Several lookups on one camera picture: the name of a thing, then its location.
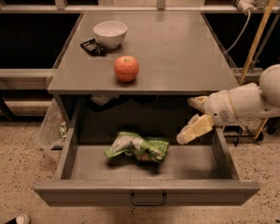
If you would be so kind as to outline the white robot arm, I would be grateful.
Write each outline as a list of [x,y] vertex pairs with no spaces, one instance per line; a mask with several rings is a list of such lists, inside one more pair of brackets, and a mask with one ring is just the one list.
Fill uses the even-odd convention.
[[180,145],[209,133],[214,126],[227,126],[245,117],[280,117],[280,64],[265,69],[258,84],[249,83],[209,96],[188,98],[187,102],[203,114],[194,115],[177,135]]

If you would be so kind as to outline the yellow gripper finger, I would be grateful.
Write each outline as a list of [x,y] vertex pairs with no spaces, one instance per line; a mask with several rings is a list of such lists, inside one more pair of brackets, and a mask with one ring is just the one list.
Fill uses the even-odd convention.
[[176,136],[176,141],[180,145],[185,145],[194,139],[209,133],[215,125],[210,115],[194,115],[188,124]]
[[192,97],[192,98],[188,98],[187,100],[189,106],[201,111],[202,113],[205,113],[206,101],[207,101],[207,96]]

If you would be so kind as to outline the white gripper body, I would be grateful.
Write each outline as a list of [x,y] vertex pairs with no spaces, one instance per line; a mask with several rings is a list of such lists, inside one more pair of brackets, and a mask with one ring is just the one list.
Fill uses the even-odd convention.
[[203,105],[204,112],[211,115],[216,126],[226,126],[236,120],[231,97],[228,91],[209,95]]

